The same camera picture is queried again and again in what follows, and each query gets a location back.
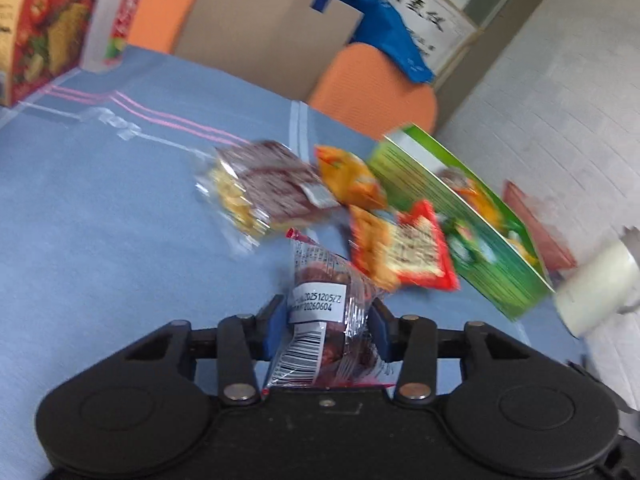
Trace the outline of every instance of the plastic bottle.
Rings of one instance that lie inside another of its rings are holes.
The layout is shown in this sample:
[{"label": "plastic bottle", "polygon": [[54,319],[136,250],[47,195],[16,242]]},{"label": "plastic bottle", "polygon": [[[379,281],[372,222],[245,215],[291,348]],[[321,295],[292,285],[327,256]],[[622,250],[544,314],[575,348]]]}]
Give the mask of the plastic bottle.
[{"label": "plastic bottle", "polygon": [[139,1],[97,1],[82,51],[82,69],[104,72],[120,63]]}]

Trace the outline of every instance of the clear snack bag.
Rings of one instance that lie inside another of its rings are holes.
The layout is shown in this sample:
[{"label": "clear snack bag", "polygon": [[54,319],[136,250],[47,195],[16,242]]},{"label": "clear snack bag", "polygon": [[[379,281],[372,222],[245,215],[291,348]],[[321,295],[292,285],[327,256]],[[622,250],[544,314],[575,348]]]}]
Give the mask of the clear snack bag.
[{"label": "clear snack bag", "polygon": [[266,386],[371,383],[380,359],[366,319],[381,290],[347,260],[299,231],[292,229],[287,237],[295,243],[291,332],[272,361]]},{"label": "clear snack bag", "polygon": [[269,232],[313,224],[340,207],[314,169],[275,140],[217,150],[196,180],[228,221],[226,237],[245,250]]}]

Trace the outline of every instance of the red food box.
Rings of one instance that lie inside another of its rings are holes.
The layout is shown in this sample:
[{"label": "red food box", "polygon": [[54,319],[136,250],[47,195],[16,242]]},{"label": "red food box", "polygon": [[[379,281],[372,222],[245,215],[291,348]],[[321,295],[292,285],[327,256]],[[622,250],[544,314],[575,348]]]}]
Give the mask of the red food box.
[{"label": "red food box", "polygon": [[0,0],[0,104],[78,65],[95,0]]}]

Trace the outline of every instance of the orange snack bag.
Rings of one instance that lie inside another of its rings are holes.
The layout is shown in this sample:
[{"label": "orange snack bag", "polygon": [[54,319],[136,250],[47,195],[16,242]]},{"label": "orange snack bag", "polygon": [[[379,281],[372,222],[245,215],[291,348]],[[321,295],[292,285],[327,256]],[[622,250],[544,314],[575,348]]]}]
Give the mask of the orange snack bag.
[{"label": "orange snack bag", "polygon": [[333,146],[316,146],[318,169],[337,201],[365,210],[386,208],[386,193],[367,165],[353,153]]},{"label": "orange snack bag", "polygon": [[416,202],[411,212],[398,213],[395,222],[356,206],[351,206],[350,212],[354,238],[351,259],[377,286],[389,291],[401,285],[460,288],[429,202]]}]

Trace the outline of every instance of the pink stripe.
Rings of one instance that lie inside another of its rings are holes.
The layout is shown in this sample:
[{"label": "pink stripe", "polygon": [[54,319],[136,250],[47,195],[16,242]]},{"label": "pink stripe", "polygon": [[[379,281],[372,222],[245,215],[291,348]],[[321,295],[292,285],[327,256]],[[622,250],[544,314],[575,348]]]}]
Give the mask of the pink stripe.
[{"label": "pink stripe", "polygon": [[59,94],[57,92],[54,92],[53,89],[47,89],[45,90],[45,93],[53,95],[55,97],[60,97],[61,99],[65,99],[67,101],[75,101],[77,103],[82,103],[85,105],[96,105],[98,104],[100,101],[96,101],[96,100],[89,100],[89,99],[82,99],[79,97],[73,97],[70,95],[66,95],[66,94]]},{"label": "pink stripe", "polygon": [[[47,89],[46,93],[50,94],[52,96],[55,96],[55,97],[59,97],[61,99],[65,99],[67,101],[75,101],[77,103],[89,104],[89,105],[98,104],[98,102],[90,101],[89,99],[82,99],[82,98],[78,98],[78,97],[73,97],[71,95],[57,93],[57,92],[53,91],[53,89]],[[222,144],[229,144],[231,146],[238,146],[238,144],[236,144],[235,142],[232,142],[231,140],[221,139],[219,137],[210,136],[210,135],[207,135],[207,134],[203,134],[201,132],[196,132],[194,130],[191,130],[190,128],[185,128],[184,126],[180,126],[180,124],[173,124],[173,123],[169,123],[167,121],[160,121],[160,120],[153,119],[151,117],[147,117],[146,115],[143,115],[143,114],[140,114],[140,113],[138,113],[136,111],[133,111],[127,105],[125,105],[125,104],[121,103],[120,101],[118,101],[115,97],[111,97],[110,99],[113,102],[115,102],[117,105],[119,105],[122,108],[124,108],[125,110],[127,110],[128,112],[136,115],[137,117],[143,118],[144,120],[147,120],[150,123],[161,124],[162,126],[168,126],[169,128],[173,128],[174,130],[182,130],[184,132],[190,133],[190,134],[195,135],[197,137],[202,137],[203,139],[213,140],[214,142],[221,142]]]},{"label": "pink stripe", "polygon": [[[89,94],[87,92],[81,92],[79,90],[72,90],[71,88],[66,88],[66,87],[63,87],[63,86],[55,86],[53,88],[55,88],[56,90],[59,90],[59,91],[69,92],[71,94],[85,96],[87,98],[94,98],[94,99],[100,99],[100,100],[111,98],[111,94]],[[160,116],[160,117],[166,117],[167,119],[172,119],[174,121],[180,121],[182,123],[188,124],[189,126],[195,126],[196,128],[202,128],[206,132],[213,132],[215,134],[224,135],[224,136],[230,137],[231,139],[238,140],[239,142],[249,143],[248,140],[243,139],[242,137],[235,136],[234,134],[230,134],[229,132],[226,132],[225,130],[219,130],[217,128],[213,128],[212,126],[205,126],[204,124],[195,123],[193,121],[185,119],[184,117],[171,115],[171,114],[167,114],[167,113],[164,113],[164,112],[159,112],[159,111],[153,110],[151,108],[146,108],[145,106],[141,105],[139,102],[134,101],[133,99],[131,99],[127,95],[123,94],[122,92],[116,91],[115,93],[117,95],[119,95],[120,97],[122,97],[124,100],[128,101],[130,104],[134,105],[136,108],[140,108],[141,110],[144,110],[145,112],[148,112],[150,114],[155,114],[155,115]]]},{"label": "pink stripe", "polygon": [[204,124],[194,123],[193,121],[185,119],[184,117],[178,117],[176,115],[166,114],[164,112],[158,112],[157,110],[152,110],[151,108],[143,107],[143,105],[141,105],[140,103],[135,102],[133,99],[127,97],[122,92],[116,91],[116,94],[119,95],[120,97],[122,97],[123,99],[127,100],[129,103],[131,103],[135,107],[140,108],[141,110],[144,110],[145,112],[149,112],[151,114],[155,114],[155,115],[158,115],[160,117],[166,117],[167,119],[172,119],[174,121],[181,121],[181,122],[183,122],[185,124],[188,124],[189,126],[195,126],[196,128],[202,128],[206,132],[214,132],[215,134],[226,135],[228,137],[231,137],[232,139],[239,140],[240,142],[249,142],[248,140],[243,139],[242,137],[235,136],[234,134],[230,134],[229,132],[226,132],[224,130],[219,130],[217,128],[213,128],[212,126],[205,126]]},{"label": "pink stripe", "polygon": [[133,111],[126,104],[121,103],[120,101],[118,101],[115,97],[112,97],[111,100],[114,103],[116,103],[117,105],[119,105],[122,108],[124,108],[127,112],[129,112],[131,114],[134,114],[137,117],[143,118],[144,120],[149,121],[150,123],[160,124],[162,126],[168,126],[169,128],[173,128],[175,130],[182,130],[184,132],[187,132],[189,134],[195,135],[197,137],[202,137],[203,139],[213,140],[214,142],[221,142],[222,144],[229,144],[231,146],[238,146],[238,144],[236,144],[235,142],[233,142],[231,140],[228,140],[228,139],[221,139],[219,137],[210,136],[210,135],[207,135],[207,134],[203,134],[201,132],[196,132],[195,130],[191,130],[190,128],[185,128],[184,126],[180,126],[180,124],[168,123],[166,121],[160,121],[158,119],[153,119],[151,117],[147,117],[146,115],[143,115],[143,114],[140,114],[138,112]]},{"label": "pink stripe", "polygon": [[106,99],[111,95],[111,92],[108,92],[106,94],[88,94],[87,92],[81,92],[79,90],[73,90],[73,89],[67,88],[65,86],[53,86],[52,88],[55,88],[56,90],[60,90],[60,91],[63,91],[63,92],[68,92],[69,94],[80,95],[80,96],[83,96],[83,97]]}]

